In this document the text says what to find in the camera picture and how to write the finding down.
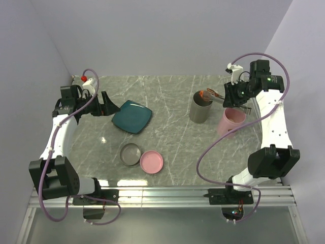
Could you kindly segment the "teal square plate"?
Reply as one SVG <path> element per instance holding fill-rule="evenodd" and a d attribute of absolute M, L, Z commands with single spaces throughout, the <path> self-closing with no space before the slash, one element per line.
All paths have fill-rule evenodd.
<path fill-rule="evenodd" d="M 150 122 L 152 115 L 152 110 L 146 106 L 127 100 L 113 116 L 112 123 L 125 132 L 139 134 Z"/>

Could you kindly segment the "metal tongs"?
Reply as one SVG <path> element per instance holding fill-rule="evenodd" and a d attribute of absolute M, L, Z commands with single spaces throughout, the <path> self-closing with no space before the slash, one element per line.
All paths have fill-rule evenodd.
<path fill-rule="evenodd" d="M 217 102 L 219 104 L 223 104 L 224 97 L 222 95 L 218 94 L 217 92 L 215 92 L 214 90 L 212 90 L 210 88 L 207 88 L 206 91 L 208 92 L 208 95 L 210 97 L 210 101 Z M 252 108 L 244 106 L 244 105 L 241 105 L 239 107 L 233 107 L 233 109 L 237 109 L 239 111 L 242 111 L 246 115 L 251 115 L 251 111 L 252 111 Z"/>

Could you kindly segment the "orange grilled meat piece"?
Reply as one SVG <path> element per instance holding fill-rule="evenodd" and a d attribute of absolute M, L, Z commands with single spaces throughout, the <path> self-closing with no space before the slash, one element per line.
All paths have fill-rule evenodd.
<path fill-rule="evenodd" d="M 210 101 L 210 97 L 209 97 L 208 92 L 206 90 L 201 90 L 199 92 L 199 95 L 202 98 L 202 100 L 204 100 L 206 102 Z"/>

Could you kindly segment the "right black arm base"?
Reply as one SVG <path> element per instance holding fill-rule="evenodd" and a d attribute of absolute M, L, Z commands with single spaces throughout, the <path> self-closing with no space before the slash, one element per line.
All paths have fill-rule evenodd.
<path fill-rule="evenodd" d="M 236 191 L 233 187 L 208 189 L 203 195 L 209 199 L 210 205 L 221 205 L 221 213 L 227 221 L 240 221 L 244 217 L 244 205 L 254 203 L 251 191 Z"/>

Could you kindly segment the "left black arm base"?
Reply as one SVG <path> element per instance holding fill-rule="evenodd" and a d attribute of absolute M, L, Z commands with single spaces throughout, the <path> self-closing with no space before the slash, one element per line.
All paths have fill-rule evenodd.
<path fill-rule="evenodd" d="M 102 189 L 98 194 L 88 194 L 88 197 L 74 197 L 72 205 L 83 207 L 84 219 L 90 221 L 101 220 L 107 207 L 118 207 L 118 198 L 118 189 Z"/>

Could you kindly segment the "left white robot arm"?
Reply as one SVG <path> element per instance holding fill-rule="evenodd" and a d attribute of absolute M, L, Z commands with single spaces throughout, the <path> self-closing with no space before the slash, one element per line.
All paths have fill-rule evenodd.
<path fill-rule="evenodd" d="M 85 195 L 90 204 L 103 198 L 96 178 L 81 178 L 68 160 L 73 134 L 81 116 L 110 116 L 120 111 L 102 92 L 103 103 L 98 100 L 99 85 L 71 85 L 60 88 L 61 98 L 52 111 L 52 131 L 40 158 L 29 164 L 29 173 L 40 200 Z"/>

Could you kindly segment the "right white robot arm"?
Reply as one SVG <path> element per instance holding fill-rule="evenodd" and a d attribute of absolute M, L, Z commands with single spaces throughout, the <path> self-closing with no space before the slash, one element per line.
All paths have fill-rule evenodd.
<path fill-rule="evenodd" d="M 247 168 L 233 176 L 234 186 L 224 191 L 226 201 L 236 203 L 241 199 L 242 191 L 249 187 L 286 176 L 300 159 L 300 151 L 293 148 L 287 132 L 282 99 L 285 92 L 283 78 L 271 74 L 269 61 L 252 61 L 247 81 L 241 80 L 243 67 L 239 65 L 229 63 L 226 71 L 232 77 L 224 86 L 223 107 L 240 107 L 255 98 L 262 118 L 261 148 L 249 156 Z"/>

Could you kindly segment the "pink cylindrical container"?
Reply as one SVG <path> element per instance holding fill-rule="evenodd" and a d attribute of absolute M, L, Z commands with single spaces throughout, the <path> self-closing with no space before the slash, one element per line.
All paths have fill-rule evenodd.
<path fill-rule="evenodd" d="M 244 112 L 234 108 L 226 108 L 216 131 L 219 136 L 223 136 L 227 132 L 244 124 L 245 120 L 246 114 Z"/>

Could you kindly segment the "grey cylindrical container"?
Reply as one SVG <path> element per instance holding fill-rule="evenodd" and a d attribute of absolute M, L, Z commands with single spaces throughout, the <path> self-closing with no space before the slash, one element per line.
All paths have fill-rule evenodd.
<path fill-rule="evenodd" d="M 212 103 L 212 101 L 203 101 L 199 95 L 199 91 L 196 92 L 192 97 L 189 119 L 196 124 L 204 123 L 209 117 Z"/>

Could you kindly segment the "grey round lid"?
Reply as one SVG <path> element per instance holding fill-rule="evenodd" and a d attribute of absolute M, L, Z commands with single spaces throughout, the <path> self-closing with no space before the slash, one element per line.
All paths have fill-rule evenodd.
<path fill-rule="evenodd" d="M 139 163 L 142 152 L 135 143 L 128 143 L 120 151 L 120 159 L 124 165 L 133 166 Z"/>

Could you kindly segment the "pink round lid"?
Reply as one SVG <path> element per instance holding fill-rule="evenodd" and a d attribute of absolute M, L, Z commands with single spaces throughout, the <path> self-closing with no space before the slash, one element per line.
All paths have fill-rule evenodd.
<path fill-rule="evenodd" d="M 156 174 L 162 170 L 164 165 L 163 157 L 154 150 L 146 151 L 140 158 L 142 170 L 148 174 Z"/>

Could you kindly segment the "aluminium rail frame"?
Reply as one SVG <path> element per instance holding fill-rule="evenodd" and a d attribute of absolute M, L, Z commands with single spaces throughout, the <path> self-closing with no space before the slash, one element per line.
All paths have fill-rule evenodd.
<path fill-rule="evenodd" d="M 294 194 L 279 179 L 253 192 L 259 208 L 242 223 L 228 223 L 221 207 L 204 197 L 212 187 L 204 178 L 226 181 L 246 167 L 262 140 L 260 124 L 240 130 L 209 152 L 217 139 L 223 109 L 214 104 L 208 120 L 193 123 L 191 99 L 149 98 L 153 117 L 139 134 L 114 126 L 109 117 L 85 115 L 77 126 L 69 159 L 81 177 L 96 177 L 104 189 L 119 190 L 119 206 L 109 206 L 103 226 L 83 219 L 83 207 L 70 204 L 59 223 L 42 213 L 32 192 L 19 243 L 306 243 Z M 140 162 L 124 165 L 120 151 L 137 144 L 142 154 L 154 150 L 164 160 L 156 174 Z"/>

